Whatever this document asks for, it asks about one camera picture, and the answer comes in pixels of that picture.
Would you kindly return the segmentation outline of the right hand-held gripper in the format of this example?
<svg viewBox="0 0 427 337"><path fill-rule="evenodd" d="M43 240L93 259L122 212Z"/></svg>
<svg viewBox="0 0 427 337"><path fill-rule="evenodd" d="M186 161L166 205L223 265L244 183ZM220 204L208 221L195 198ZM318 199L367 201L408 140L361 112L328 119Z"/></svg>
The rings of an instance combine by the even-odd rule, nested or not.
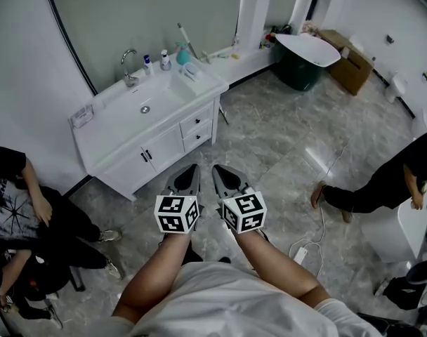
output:
<svg viewBox="0 0 427 337"><path fill-rule="evenodd" d="M267 214L263 195L248 187L249 181L241 171L216 164L212 178L217 195L227 197L221 200L221 218L233 232L242 234L263 227Z"/></svg>

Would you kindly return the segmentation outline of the dark green white tub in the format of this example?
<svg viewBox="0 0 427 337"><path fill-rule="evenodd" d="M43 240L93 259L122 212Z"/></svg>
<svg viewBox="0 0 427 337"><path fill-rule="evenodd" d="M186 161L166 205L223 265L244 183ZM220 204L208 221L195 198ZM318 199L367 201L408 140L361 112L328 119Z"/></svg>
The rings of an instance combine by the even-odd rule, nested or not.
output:
<svg viewBox="0 0 427 337"><path fill-rule="evenodd" d="M324 70L341 58L331 44L307 33L276 34L275 38L285 49L277 64L278 76L297 91L310 90L319 81Z"/></svg>

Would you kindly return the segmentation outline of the chrome faucet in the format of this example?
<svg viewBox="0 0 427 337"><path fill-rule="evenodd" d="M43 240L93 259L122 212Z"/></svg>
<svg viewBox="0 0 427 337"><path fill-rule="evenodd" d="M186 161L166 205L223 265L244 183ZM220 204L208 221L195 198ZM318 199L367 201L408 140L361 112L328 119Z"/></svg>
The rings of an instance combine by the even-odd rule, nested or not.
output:
<svg viewBox="0 0 427 337"><path fill-rule="evenodd" d="M123 81L128 88L132 88L134 86L137 86L138 82L139 82L138 77L134 77L134 76L129 74L129 71L127 70L127 67L125 65L125 60L128 57L128 55L130 55L130 54L135 55L136 53L137 53L137 51L135 49L130 48L130 49L126 50L124 52L123 56L121 57L121 67L122 67L123 73L124 73Z"/></svg>

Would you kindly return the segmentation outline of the white vanity sink cabinet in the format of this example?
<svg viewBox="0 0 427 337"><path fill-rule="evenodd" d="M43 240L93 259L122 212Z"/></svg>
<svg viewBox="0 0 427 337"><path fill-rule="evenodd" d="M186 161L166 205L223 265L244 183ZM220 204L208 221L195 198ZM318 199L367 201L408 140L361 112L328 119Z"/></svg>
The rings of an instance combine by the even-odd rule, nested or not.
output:
<svg viewBox="0 0 427 337"><path fill-rule="evenodd" d="M119 81L93 100L93 118L73 129L87 174L130 201L153 178L205 143L216 141L220 96L227 81L195 60L188 77L176 62L168 71L138 70L137 86Z"/></svg>

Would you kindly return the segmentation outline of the person's right forearm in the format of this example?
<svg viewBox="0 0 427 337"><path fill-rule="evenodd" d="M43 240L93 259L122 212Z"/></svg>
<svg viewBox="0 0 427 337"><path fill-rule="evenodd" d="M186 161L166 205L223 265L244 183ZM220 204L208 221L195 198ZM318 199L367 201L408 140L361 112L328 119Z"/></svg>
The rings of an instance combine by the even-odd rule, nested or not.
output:
<svg viewBox="0 0 427 337"><path fill-rule="evenodd" d="M234 236L262 280L312 308L329 298L329 294L313 274L283 254L256 231Z"/></svg>

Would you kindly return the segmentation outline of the long white handled tool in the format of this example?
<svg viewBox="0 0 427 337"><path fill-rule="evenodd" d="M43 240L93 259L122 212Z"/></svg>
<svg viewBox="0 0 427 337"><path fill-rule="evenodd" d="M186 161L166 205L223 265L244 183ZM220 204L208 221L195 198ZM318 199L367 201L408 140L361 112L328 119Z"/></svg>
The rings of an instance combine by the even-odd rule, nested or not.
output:
<svg viewBox="0 0 427 337"><path fill-rule="evenodd" d="M188 37L188 35L187 35L187 33L186 33L186 31L185 31L184 27L183 27L183 26L182 26L182 24L181 24L181 23L179 23L179 22L177 23L177 25L178 25L178 28L179 28L180 33L183 35L183 38L184 38L184 40L185 40L186 44L188 45L188 48L190 49L191 54L192 54L196 59L198 59L198 56L197 56L197 54L196 54L196 52L195 52L195 50L194 50L194 48L193 48L193 46L192 46L192 44L191 44L191 42L190 42L190 39L189 39L189 37Z"/></svg>

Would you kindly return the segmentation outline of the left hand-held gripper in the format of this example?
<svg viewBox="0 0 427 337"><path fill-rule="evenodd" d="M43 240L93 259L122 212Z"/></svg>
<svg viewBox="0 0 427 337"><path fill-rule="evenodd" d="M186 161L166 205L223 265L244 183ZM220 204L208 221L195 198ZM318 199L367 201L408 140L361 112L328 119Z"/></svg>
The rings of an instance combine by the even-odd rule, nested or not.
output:
<svg viewBox="0 0 427 337"><path fill-rule="evenodd" d="M155 200L154 215L161 232L189 234L196 228L204 208L198 198L200 176L200 167L190 164L169 177Z"/></svg>

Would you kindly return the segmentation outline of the cardboard box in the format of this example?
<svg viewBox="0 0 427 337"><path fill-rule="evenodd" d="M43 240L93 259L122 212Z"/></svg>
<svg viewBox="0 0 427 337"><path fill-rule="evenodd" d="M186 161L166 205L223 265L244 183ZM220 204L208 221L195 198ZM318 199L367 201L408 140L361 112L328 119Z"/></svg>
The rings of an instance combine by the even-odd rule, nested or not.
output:
<svg viewBox="0 0 427 337"><path fill-rule="evenodd" d="M351 95L356 96L372 73L373 62L336 30L323 29L318 32L318 36L332 45L341 56L326 71Z"/></svg>

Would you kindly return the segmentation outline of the white floor-standing container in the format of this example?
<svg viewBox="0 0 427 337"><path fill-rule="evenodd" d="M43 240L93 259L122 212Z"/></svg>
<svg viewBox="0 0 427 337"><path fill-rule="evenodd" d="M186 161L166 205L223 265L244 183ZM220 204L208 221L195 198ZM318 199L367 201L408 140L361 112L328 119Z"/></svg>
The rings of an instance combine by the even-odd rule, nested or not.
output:
<svg viewBox="0 0 427 337"><path fill-rule="evenodd" d="M394 103L396 98L402 98L408 83L404 76L398 71L392 76L388 87L385 89L385 97L389 103Z"/></svg>

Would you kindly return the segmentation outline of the black bag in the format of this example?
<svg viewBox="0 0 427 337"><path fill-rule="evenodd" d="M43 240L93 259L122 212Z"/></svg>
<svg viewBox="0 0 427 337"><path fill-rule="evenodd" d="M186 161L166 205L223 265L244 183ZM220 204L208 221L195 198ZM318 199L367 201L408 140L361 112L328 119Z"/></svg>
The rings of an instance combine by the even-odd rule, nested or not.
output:
<svg viewBox="0 0 427 337"><path fill-rule="evenodd" d="M374 295L385 296L402 310L427 307L427 260L411 267L404 277L382 281Z"/></svg>

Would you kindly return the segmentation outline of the teal spray bottle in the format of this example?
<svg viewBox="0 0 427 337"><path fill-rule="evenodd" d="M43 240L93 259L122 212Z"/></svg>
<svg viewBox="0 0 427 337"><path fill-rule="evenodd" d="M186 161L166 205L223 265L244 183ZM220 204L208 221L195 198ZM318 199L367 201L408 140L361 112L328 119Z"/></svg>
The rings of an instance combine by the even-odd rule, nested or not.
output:
<svg viewBox="0 0 427 337"><path fill-rule="evenodd" d="M191 62L191 52L187 44L177 42L176 50L176 62L179 65L184 66L184 64Z"/></svg>

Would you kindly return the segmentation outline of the large wall mirror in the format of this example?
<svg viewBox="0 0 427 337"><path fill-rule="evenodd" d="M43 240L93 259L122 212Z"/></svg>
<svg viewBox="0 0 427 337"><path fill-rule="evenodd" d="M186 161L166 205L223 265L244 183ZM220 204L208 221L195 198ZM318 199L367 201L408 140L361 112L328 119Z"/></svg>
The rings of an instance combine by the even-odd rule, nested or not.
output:
<svg viewBox="0 0 427 337"><path fill-rule="evenodd" d="M143 67L144 55L160 59L185 42L196 54L232 45L240 0L54 0L82 67L97 92Z"/></svg>

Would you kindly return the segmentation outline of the person's white shirt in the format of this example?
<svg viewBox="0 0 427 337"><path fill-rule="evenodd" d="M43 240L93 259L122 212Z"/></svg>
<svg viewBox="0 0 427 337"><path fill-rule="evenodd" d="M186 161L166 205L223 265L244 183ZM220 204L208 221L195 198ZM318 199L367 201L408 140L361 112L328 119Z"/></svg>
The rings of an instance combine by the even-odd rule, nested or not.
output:
<svg viewBox="0 0 427 337"><path fill-rule="evenodd" d="M189 263L171 293L138 323L109 317L96 337L382 337L343 302L309 307L254 273L225 263Z"/></svg>

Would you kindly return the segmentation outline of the person's left forearm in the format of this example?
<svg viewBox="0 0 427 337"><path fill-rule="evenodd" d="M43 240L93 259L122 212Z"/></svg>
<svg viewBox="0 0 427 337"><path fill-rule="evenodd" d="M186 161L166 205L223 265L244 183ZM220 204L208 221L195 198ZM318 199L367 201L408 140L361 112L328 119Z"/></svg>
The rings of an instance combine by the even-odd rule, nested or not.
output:
<svg viewBox="0 0 427 337"><path fill-rule="evenodd" d="M190 240L189 234L169 234L126 285L112 315L135 324L162 302L171 291Z"/></svg>

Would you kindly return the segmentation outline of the clear plastic box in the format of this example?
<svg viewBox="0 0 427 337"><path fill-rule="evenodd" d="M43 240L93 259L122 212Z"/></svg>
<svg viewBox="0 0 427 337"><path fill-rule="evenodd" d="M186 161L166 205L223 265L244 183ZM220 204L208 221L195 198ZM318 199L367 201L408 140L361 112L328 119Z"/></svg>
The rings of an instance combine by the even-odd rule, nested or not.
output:
<svg viewBox="0 0 427 337"><path fill-rule="evenodd" d="M94 117L92 105L85 105L70 117L70 125L73 129L81 128Z"/></svg>

